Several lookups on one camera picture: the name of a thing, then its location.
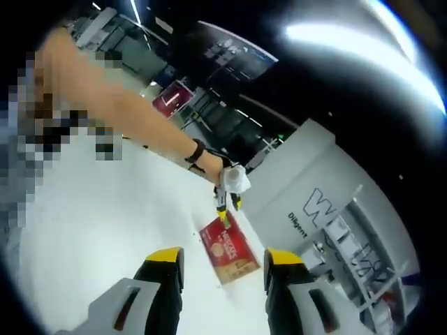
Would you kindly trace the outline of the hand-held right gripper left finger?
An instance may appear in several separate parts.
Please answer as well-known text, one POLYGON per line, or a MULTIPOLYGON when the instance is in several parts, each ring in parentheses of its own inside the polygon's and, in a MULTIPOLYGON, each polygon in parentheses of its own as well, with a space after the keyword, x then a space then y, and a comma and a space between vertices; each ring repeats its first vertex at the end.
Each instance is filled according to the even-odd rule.
POLYGON ((123 278, 95 299, 87 319, 58 334, 176 334, 182 311, 184 249, 147 256, 133 278, 123 278))

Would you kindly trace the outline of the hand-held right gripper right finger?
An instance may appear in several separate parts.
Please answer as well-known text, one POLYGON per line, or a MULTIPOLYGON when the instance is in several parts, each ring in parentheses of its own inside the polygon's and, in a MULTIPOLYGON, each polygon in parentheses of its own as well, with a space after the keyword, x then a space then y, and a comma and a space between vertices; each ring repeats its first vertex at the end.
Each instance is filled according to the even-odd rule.
POLYGON ((352 334, 353 306, 317 281, 290 251, 264 252, 265 311, 271 334, 352 334))

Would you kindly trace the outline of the person's left hand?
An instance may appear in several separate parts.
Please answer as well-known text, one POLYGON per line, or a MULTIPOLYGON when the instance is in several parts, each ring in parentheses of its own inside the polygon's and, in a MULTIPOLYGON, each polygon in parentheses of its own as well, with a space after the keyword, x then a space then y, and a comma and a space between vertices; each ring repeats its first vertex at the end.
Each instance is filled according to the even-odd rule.
POLYGON ((231 166, 231 161, 226 157, 215 156, 214 154, 208 154, 205 157, 204 170, 209 180, 216 186, 221 183, 221 176, 225 168, 231 166))

